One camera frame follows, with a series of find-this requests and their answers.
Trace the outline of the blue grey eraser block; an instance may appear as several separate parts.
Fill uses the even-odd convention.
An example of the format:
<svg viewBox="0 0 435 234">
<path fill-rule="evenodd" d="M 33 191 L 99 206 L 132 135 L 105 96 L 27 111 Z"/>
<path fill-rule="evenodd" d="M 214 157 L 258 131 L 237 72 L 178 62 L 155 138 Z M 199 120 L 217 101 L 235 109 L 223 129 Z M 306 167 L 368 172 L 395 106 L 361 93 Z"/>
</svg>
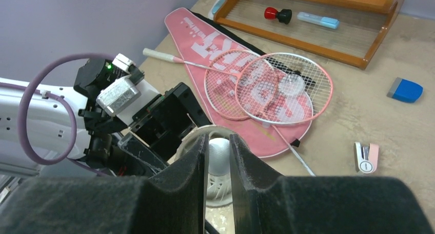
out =
<svg viewBox="0 0 435 234">
<path fill-rule="evenodd" d="M 415 103 L 422 93 L 423 87 L 421 85 L 397 77 L 387 92 L 387 96 L 404 103 Z"/>
</svg>

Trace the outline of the light blue packaged item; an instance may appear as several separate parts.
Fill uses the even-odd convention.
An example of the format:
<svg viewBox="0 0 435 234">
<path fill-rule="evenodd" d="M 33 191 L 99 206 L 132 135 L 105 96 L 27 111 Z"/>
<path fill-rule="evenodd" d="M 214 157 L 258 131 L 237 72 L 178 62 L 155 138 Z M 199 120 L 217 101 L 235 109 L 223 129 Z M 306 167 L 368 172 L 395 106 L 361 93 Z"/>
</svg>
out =
<svg viewBox="0 0 435 234">
<path fill-rule="evenodd" d="M 213 4 L 212 8 L 210 9 L 209 13 L 208 13 L 208 18 L 209 19 L 213 19 L 214 15 L 218 12 L 218 10 L 221 8 L 221 6 L 223 5 L 223 3 L 226 0 L 216 0 L 215 3 Z"/>
</svg>

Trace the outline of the wooden three-tier shelf rack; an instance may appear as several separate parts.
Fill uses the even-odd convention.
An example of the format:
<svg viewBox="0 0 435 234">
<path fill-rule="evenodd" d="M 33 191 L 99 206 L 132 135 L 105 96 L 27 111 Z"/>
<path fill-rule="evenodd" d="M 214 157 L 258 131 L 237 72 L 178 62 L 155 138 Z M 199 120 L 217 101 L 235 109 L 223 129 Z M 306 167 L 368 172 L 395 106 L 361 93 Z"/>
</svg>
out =
<svg viewBox="0 0 435 234">
<path fill-rule="evenodd" d="M 226 0 L 218 24 L 365 69 L 394 23 L 404 0 Z M 288 25 L 264 11 L 292 10 Z M 299 12 L 335 18 L 337 29 L 297 19 Z"/>
</svg>

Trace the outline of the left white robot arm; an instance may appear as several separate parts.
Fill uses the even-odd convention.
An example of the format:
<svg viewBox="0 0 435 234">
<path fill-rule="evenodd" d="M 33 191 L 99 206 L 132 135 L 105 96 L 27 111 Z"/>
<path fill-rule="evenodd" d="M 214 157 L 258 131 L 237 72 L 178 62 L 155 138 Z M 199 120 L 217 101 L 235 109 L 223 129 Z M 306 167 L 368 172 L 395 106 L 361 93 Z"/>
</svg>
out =
<svg viewBox="0 0 435 234">
<path fill-rule="evenodd" d="M 159 93 L 122 54 L 74 54 L 30 83 L 1 79 L 1 173 L 29 178 L 69 161 L 98 174 L 151 176 L 209 124 L 186 84 Z"/>
</svg>

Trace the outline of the white feather shuttlecock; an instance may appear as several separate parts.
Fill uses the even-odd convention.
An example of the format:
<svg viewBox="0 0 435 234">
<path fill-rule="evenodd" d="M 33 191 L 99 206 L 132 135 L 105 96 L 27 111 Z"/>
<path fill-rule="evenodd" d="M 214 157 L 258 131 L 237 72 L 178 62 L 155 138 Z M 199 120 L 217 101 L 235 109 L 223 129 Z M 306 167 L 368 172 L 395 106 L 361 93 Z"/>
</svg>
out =
<svg viewBox="0 0 435 234">
<path fill-rule="evenodd" d="M 209 141 L 206 206 L 217 208 L 231 203 L 230 143 L 226 138 L 213 138 Z"/>
</svg>

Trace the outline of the light blue glue stick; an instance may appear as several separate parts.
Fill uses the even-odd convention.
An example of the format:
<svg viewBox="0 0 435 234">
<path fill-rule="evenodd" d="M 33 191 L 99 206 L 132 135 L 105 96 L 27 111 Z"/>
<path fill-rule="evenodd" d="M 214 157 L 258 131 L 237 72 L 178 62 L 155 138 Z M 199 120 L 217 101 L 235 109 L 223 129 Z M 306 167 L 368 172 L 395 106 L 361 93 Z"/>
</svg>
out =
<svg viewBox="0 0 435 234">
<path fill-rule="evenodd" d="M 330 29 L 337 29 L 340 25 L 340 21 L 335 18 L 318 16 L 306 12 L 299 12 L 297 14 L 297 19 Z"/>
</svg>

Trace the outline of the pink racket cover bag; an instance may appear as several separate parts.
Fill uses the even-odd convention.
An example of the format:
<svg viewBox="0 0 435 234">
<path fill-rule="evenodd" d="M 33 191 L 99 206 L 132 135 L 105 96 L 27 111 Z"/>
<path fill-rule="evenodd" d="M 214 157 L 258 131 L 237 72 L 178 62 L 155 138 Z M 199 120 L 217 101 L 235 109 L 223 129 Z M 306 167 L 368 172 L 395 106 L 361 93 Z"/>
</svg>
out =
<svg viewBox="0 0 435 234">
<path fill-rule="evenodd" d="M 164 23 L 171 35 L 178 55 L 190 62 L 208 66 L 219 54 L 231 49 L 260 49 L 227 31 L 214 21 L 194 13 L 187 8 L 170 12 Z M 281 126 L 278 130 L 265 128 L 253 119 L 243 121 L 228 120 L 220 116 L 209 103 L 204 87 L 204 69 L 187 65 L 186 71 L 191 78 L 197 99 L 204 105 L 204 112 L 215 125 L 224 126 L 238 133 L 247 142 L 251 152 L 259 158 L 267 158 L 285 152 L 288 142 L 296 147 L 309 130 L 310 123 L 295 126 Z"/>
</svg>

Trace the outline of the black shuttlecock tube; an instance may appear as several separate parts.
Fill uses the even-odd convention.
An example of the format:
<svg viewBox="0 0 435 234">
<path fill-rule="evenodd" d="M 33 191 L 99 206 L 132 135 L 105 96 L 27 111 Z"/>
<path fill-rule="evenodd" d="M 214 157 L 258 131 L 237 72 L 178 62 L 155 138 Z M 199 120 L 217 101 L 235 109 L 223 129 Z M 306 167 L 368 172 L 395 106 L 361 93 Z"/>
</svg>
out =
<svg viewBox="0 0 435 234">
<path fill-rule="evenodd" d="M 232 130 L 216 125 L 187 134 L 175 161 L 147 179 L 146 224 L 150 233 L 218 233 L 205 218 L 209 141 L 226 138 Z"/>
</svg>

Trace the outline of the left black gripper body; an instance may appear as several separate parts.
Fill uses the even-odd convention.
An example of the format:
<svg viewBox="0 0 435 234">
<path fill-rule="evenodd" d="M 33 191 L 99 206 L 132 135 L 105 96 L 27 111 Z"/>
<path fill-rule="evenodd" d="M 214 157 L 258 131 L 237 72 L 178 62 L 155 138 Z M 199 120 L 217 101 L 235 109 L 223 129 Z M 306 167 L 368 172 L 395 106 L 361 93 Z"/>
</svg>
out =
<svg viewBox="0 0 435 234">
<path fill-rule="evenodd" d="M 127 154 L 120 175 L 153 175 L 168 166 L 182 139 L 211 121 L 192 90 L 179 83 L 164 94 L 139 87 L 141 95 L 118 118 L 130 130 L 121 142 Z"/>
</svg>

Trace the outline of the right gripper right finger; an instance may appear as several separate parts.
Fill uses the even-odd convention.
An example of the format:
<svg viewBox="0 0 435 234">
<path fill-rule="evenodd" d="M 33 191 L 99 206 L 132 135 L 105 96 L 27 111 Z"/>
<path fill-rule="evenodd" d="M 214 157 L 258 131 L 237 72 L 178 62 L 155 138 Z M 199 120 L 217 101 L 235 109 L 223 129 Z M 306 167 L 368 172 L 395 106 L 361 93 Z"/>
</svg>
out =
<svg viewBox="0 0 435 234">
<path fill-rule="evenodd" d="M 284 176 L 230 136 L 236 233 L 433 233 L 411 190 L 391 177 Z"/>
</svg>

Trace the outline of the white pink small clip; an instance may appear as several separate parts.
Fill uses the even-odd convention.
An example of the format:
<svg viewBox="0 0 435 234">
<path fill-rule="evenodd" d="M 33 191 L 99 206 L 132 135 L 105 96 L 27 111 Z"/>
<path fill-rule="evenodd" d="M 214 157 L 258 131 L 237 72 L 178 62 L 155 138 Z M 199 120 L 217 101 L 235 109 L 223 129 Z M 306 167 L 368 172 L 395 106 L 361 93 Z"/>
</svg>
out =
<svg viewBox="0 0 435 234">
<path fill-rule="evenodd" d="M 355 170 L 362 174 L 371 174 L 377 170 L 379 146 L 370 143 L 369 145 L 354 142 Z"/>
</svg>

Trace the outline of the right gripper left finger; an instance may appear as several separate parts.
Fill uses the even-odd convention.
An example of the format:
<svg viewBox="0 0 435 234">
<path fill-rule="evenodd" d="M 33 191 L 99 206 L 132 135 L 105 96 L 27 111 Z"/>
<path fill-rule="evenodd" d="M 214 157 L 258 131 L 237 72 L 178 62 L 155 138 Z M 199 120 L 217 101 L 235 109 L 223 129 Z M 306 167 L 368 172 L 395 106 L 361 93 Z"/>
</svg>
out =
<svg viewBox="0 0 435 234">
<path fill-rule="evenodd" d="M 1 207 L 1 233 L 203 233 L 209 137 L 147 177 L 31 178 Z"/>
</svg>

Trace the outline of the pink badminton racket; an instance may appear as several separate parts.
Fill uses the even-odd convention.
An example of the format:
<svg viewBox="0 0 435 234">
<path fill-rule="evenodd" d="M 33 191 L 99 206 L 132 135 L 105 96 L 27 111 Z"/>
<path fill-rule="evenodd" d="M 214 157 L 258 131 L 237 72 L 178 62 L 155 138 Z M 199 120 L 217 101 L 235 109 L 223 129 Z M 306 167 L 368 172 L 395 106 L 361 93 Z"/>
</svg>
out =
<svg viewBox="0 0 435 234">
<path fill-rule="evenodd" d="M 162 61 L 192 65 L 205 69 L 204 91 L 212 108 L 229 120 L 245 120 L 248 115 L 238 101 L 246 101 L 256 84 L 271 87 L 278 84 L 281 72 L 258 54 L 242 49 L 220 53 L 209 65 L 187 61 L 179 56 L 149 48 L 143 55 Z"/>
<path fill-rule="evenodd" d="M 280 132 L 319 117 L 333 95 L 329 73 L 294 53 L 271 53 L 250 61 L 240 73 L 235 100 L 251 118 L 271 126 L 311 176 L 314 172 Z"/>
</svg>

